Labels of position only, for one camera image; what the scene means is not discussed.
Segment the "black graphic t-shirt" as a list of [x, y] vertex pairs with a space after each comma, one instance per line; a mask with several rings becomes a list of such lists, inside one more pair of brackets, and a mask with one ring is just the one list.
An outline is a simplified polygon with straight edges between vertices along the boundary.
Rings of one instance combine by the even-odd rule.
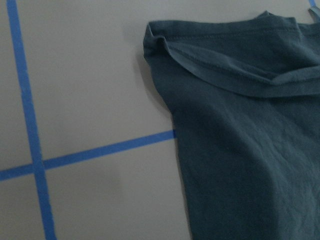
[[143, 49], [172, 114], [192, 238], [319, 239], [319, 23], [151, 21]]

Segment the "crossing blue tape strip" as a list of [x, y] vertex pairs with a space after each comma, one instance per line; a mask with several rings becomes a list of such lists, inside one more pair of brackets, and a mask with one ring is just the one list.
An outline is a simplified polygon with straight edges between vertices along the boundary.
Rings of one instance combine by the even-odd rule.
[[[174, 130], [159, 132], [152, 135], [142, 136], [126, 141], [92, 148], [89, 150], [46, 159], [43, 161], [43, 166], [45, 170], [55, 169], [106, 155], [120, 153], [147, 145], [173, 140], [174, 138], [176, 138], [176, 133]], [[26, 175], [31, 175], [33, 173], [34, 170], [32, 164], [20, 165], [17, 167], [1, 170], [0, 180], [6, 181]]]

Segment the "long blue tape strip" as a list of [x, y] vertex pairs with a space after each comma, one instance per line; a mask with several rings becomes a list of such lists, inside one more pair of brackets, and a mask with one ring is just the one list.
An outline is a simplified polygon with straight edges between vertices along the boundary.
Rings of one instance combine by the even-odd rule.
[[27, 130], [27, 137], [32, 160], [32, 173], [35, 179], [44, 236], [47, 240], [56, 240], [55, 223], [49, 198], [46, 171], [43, 163], [38, 126], [33, 103], [32, 90], [25, 56], [23, 36], [15, 0], [6, 2], [11, 32], [17, 77], [20, 87], [22, 107]]

